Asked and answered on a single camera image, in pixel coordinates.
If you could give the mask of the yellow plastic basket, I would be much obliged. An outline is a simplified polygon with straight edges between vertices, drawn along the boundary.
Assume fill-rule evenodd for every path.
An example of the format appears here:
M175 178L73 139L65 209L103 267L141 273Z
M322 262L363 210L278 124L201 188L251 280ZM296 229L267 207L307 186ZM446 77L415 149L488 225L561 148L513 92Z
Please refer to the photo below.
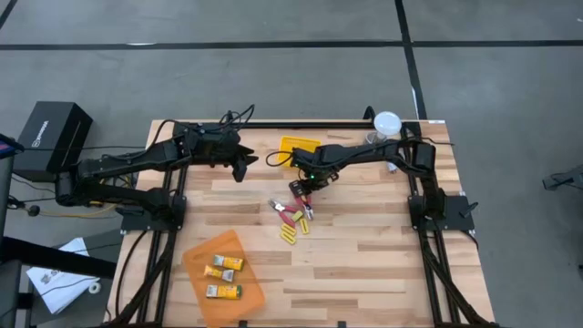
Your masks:
M299 148L314 152L321 144L318 139L282 136L278 152L278 163L282 162L284 167L289 167L292 162L291 152L293 149Z

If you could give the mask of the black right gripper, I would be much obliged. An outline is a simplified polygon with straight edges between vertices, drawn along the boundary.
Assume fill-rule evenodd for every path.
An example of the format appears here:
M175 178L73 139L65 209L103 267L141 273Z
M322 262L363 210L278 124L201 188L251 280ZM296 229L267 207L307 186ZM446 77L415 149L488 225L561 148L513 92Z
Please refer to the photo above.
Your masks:
M304 149L294 148L291 152L291 165L303 172L304 177L292 181L290 190L295 197L307 200L308 196L327 187L339 179L335 167L317 164L317 155Z

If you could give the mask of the black metal table frame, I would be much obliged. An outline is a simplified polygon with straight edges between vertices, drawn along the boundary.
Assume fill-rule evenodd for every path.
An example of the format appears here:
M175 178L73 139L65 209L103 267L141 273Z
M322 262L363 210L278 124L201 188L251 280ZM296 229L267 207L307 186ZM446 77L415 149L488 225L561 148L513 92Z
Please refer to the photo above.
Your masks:
M392 163L341 169L339 179L310 195L310 233L302 233L298 220L296 243L281 238L284 222L268 200L303 212L289 184L304 177L278 163L281 137L352 147L367 145L372 131L368 120L252 120L240 130L240 143L259 159L242 182L223 166L141 172L140 190L165 188L186 206L174 231L126 232L107 305L110 325L208 326L182 255L233 230L265 304L226 326L501 328L471 231L414 229L408 200L423 193L421 182ZM444 122L407 120L389 139L404 138L435 146L439 187L448 196L466 197Z

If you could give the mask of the black beam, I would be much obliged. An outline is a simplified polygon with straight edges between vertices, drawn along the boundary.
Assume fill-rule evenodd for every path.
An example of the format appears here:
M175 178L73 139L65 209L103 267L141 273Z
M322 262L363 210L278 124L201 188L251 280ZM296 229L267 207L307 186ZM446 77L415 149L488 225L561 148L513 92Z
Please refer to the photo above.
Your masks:
M10 237L0 238L0 261L20 261L33 267L107 279L114 277L117 268L117 265L111 261Z

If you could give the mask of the white paper sheets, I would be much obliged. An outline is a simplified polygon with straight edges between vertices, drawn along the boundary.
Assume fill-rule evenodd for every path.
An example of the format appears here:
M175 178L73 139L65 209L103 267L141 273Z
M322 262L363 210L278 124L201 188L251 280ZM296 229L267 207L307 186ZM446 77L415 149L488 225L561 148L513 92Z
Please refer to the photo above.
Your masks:
M51 314L62 312L93 283L99 281L98 277L40 267L28 269L26 275Z

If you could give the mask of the white bulb table lamp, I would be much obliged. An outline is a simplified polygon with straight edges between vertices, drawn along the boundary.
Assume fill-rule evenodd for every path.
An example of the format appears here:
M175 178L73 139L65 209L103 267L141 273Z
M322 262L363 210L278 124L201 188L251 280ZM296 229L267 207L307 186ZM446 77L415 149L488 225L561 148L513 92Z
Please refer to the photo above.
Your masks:
M365 141L369 144L384 142L391 136L396 136L402 128L401 119L393 112L384 111L373 119L375 132L366 135Z

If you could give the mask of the orange translucent plastic bin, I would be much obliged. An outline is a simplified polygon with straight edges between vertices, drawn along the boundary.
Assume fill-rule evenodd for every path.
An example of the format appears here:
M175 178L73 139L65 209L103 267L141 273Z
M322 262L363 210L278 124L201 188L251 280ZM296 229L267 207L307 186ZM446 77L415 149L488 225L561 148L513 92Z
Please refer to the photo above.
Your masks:
M236 257L244 260L241 271L234 271L233 282L204 276L206 265L226 270L213 264L214 255ZM258 311L265 304L264 292L252 269L238 234L226 231L221 235L201 243L182 255L182 262L197 297L204 322L211 328L219 328L235 323L247 315ZM209 285L241 285L239 300L210 299L206 297Z

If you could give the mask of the blue object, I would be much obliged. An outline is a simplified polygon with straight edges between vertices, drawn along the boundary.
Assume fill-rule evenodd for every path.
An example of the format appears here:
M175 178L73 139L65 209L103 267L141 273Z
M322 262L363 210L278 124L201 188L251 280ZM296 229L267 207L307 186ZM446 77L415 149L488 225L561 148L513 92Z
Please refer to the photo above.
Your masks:
M0 134L0 159L10 158L16 154L22 153L24 146L15 139Z

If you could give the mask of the yellow crayon box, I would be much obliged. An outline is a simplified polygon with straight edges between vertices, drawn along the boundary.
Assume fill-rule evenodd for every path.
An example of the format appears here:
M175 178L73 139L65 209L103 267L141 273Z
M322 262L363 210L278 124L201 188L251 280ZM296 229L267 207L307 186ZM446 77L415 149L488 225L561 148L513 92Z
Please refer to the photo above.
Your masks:
M214 255L213 264L228 270L241 271L244 265L244 260L236 257Z
M241 285L209 285L206 291L210 299L239 300L241 296Z
M226 269L221 270L214 268L212 266L206 265L204 269L204 276L210 278L220 279L225 282L233 282L234 270Z

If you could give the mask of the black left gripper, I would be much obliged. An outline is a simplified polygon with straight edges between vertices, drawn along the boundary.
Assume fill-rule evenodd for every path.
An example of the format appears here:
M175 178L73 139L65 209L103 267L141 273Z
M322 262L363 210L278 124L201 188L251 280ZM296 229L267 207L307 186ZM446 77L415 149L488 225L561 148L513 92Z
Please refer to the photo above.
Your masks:
M191 151L191 165L217 165L232 167L232 176L236 182L242 182L247 172L247 166L259 158L250 156L254 153L240 144L238 132L232 128L223 128L211 132L199 133L194 148Z

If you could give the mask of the black cardboard box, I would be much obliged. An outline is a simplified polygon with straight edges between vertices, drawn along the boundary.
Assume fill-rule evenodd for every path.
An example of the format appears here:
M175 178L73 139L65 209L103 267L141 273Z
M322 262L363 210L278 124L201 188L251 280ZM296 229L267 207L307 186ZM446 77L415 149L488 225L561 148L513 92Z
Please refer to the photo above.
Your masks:
M77 162L92 123L75 102L37 101L17 140L26 149L15 156L13 172L32 182L54 182Z

